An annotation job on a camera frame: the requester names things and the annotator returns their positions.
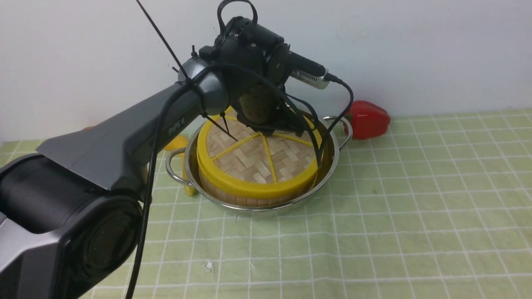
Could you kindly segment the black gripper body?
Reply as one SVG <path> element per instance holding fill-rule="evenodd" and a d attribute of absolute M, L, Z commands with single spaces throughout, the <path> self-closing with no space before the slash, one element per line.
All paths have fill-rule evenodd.
<path fill-rule="evenodd" d="M 282 89 L 289 59 L 283 37 L 242 16 L 220 20 L 219 25 L 214 45 L 201 48 L 199 56 L 232 65 L 221 72 L 237 120 L 265 136 L 276 131 L 302 136 L 306 121 Z"/>

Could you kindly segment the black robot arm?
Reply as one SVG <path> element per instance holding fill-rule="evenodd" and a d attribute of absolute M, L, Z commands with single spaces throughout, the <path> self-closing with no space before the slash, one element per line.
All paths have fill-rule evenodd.
<path fill-rule="evenodd" d="M 2 299 L 77 299 L 110 276 L 146 233 L 148 164 L 199 115 L 286 80 L 281 36 L 244 17 L 224 35 L 173 85 L 1 168 Z"/>

